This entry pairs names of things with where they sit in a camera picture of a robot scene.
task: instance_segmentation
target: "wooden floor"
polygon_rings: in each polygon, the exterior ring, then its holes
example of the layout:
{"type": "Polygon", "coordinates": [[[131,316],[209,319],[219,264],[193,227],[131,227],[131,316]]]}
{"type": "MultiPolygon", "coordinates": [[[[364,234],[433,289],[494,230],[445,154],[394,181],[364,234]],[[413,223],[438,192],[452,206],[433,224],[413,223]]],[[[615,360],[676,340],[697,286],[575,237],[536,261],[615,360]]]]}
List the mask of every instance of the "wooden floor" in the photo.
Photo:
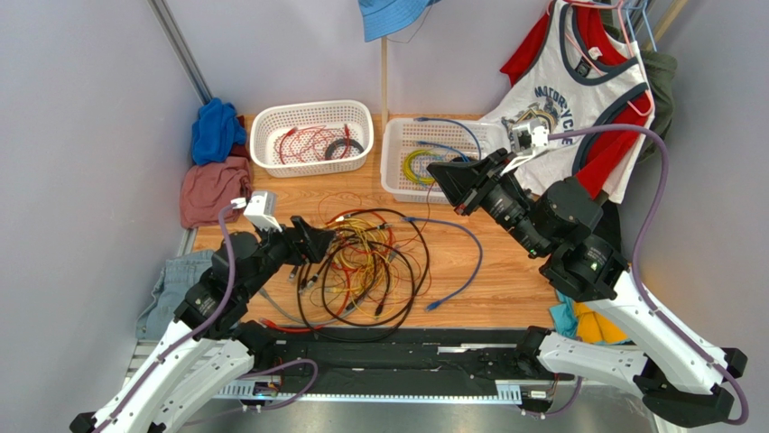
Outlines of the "wooden floor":
{"type": "MultiPolygon", "coordinates": [[[[477,118],[471,115],[446,117],[477,118]]],[[[253,116],[247,117],[247,131],[250,131],[253,119],[253,116]]],[[[366,164],[360,170],[324,176],[277,179],[271,178],[263,169],[254,165],[254,189],[266,189],[277,194],[275,216],[287,225],[290,224],[290,216],[299,215],[310,224],[320,226],[324,220],[339,212],[360,207],[390,207],[408,216],[426,217],[425,204],[397,202],[382,189],[379,160],[383,129],[378,115],[374,116],[374,128],[375,148],[369,153],[366,164]],[[358,197],[361,197],[362,203],[358,202],[358,197]],[[319,215],[319,202],[324,198],[326,199],[321,203],[319,215]]],[[[404,323],[405,327],[552,326],[548,307],[556,303],[556,298],[553,288],[537,272],[542,260],[529,259],[523,248],[483,211],[478,211],[470,217],[460,217],[449,205],[433,204],[431,217],[460,223],[477,235],[484,248],[483,265],[475,281],[464,292],[438,309],[426,312],[426,305],[460,287],[473,272],[477,262],[477,247],[465,233],[456,228],[427,225],[424,237],[430,247],[432,285],[430,291],[416,301],[414,309],[404,323]]],[[[403,230],[403,235],[409,233],[405,224],[397,226],[403,230]]],[[[252,230],[244,217],[228,227],[230,232],[252,230]]],[[[221,240],[222,235],[217,226],[202,227],[198,230],[193,250],[217,249],[221,240]]],[[[415,252],[421,250],[421,246],[416,242],[411,246],[415,252]]],[[[287,281],[289,271],[289,267],[283,267],[266,288],[284,309],[298,315],[296,288],[287,281]]],[[[302,305],[307,306],[305,309],[310,319],[326,317],[322,308],[313,307],[309,302],[302,305]]],[[[261,296],[255,296],[248,309],[244,320],[269,318],[278,324],[292,323],[283,318],[261,296]]],[[[354,313],[350,318],[357,318],[362,322],[371,320],[361,313],[354,313]]]]}

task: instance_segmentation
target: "white tank top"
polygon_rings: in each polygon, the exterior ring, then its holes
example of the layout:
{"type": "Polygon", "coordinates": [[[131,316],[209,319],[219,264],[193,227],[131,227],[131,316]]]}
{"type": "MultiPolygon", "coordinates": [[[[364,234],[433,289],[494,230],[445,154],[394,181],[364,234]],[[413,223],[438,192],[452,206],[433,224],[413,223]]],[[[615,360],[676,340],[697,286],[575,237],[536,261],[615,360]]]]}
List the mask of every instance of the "white tank top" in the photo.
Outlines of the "white tank top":
{"type": "MultiPolygon", "coordinates": [[[[603,74],[596,72],[566,40],[565,35],[568,34],[583,52],[589,53],[579,32],[575,32],[576,22],[574,6],[562,0],[553,2],[545,40],[532,66],[507,92],[499,106],[482,120],[500,122],[507,128],[538,117],[548,126],[551,134],[595,124],[610,124],[627,108],[628,101],[649,88],[643,63],[637,55],[617,66],[592,60],[603,74]]],[[[619,52],[626,52],[626,45],[610,37],[608,39],[619,52]]],[[[633,45],[634,52],[640,52],[637,43],[633,42],[633,45]]],[[[652,119],[653,115],[650,115],[647,126],[652,119]]],[[[515,177],[522,187],[541,195],[553,182],[575,174],[573,166],[579,145],[583,141],[592,143],[596,138],[595,135],[587,135],[564,139],[560,144],[566,147],[529,161],[518,168],[515,177]]],[[[609,176],[607,184],[614,182],[613,188],[607,190],[612,201],[622,201],[642,141],[643,137],[639,137],[636,146],[609,176]]]]}

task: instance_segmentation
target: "white plastic basket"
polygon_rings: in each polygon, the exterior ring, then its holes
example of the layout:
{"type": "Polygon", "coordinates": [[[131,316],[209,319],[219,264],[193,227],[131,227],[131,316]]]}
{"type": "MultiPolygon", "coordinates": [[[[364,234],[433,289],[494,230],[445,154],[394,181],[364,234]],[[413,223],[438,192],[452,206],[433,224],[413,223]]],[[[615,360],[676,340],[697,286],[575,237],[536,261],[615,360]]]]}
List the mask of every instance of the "white plastic basket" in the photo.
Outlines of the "white plastic basket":
{"type": "Polygon", "coordinates": [[[352,100],[311,102],[267,108],[251,125],[251,158],[276,178],[314,176],[357,170],[366,162],[374,147],[374,124],[371,113],[363,104],[352,100]],[[350,138],[360,143],[362,152],[332,161],[300,162],[284,159],[281,163],[276,150],[283,136],[292,128],[325,125],[328,128],[349,128],[350,138]]]}
{"type": "MultiPolygon", "coordinates": [[[[507,132],[500,124],[462,120],[463,125],[470,129],[480,142],[480,158],[489,153],[505,148],[510,151],[507,132]]],[[[434,146],[417,144],[417,142],[433,142],[445,144],[465,153],[468,157],[479,159],[478,150],[470,134],[462,127],[442,121],[417,122],[413,119],[393,119],[384,129],[382,141],[382,161],[379,173],[382,176],[382,188],[393,194],[398,201],[424,203],[449,203],[437,184],[434,184],[428,197],[428,188],[413,183],[403,175],[403,160],[419,149],[430,149],[435,153],[445,153],[445,161],[450,161],[457,155],[446,152],[434,146]]]]}

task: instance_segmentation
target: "yellow cloth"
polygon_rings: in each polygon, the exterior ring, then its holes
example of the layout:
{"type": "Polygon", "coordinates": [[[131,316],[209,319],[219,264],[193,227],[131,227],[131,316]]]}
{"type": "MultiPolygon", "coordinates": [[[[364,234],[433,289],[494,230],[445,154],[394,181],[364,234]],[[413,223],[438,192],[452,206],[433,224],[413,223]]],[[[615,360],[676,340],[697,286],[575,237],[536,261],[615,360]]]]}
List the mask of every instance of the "yellow cloth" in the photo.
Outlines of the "yellow cloth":
{"type": "Polygon", "coordinates": [[[584,304],[574,303],[577,317],[577,336],[585,343],[613,345],[627,340],[627,335],[615,324],[584,304]]]}

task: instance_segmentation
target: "blue hat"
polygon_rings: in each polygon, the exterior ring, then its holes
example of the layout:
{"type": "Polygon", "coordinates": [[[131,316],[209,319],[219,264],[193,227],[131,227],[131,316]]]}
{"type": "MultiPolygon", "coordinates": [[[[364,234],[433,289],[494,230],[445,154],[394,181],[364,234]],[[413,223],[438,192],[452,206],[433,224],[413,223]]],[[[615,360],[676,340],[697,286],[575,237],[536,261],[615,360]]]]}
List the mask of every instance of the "blue hat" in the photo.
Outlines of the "blue hat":
{"type": "Polygon", "coordinates": [[[357,0],[366,42],[395,33],[416,21],[434,0],[357,0]]]}

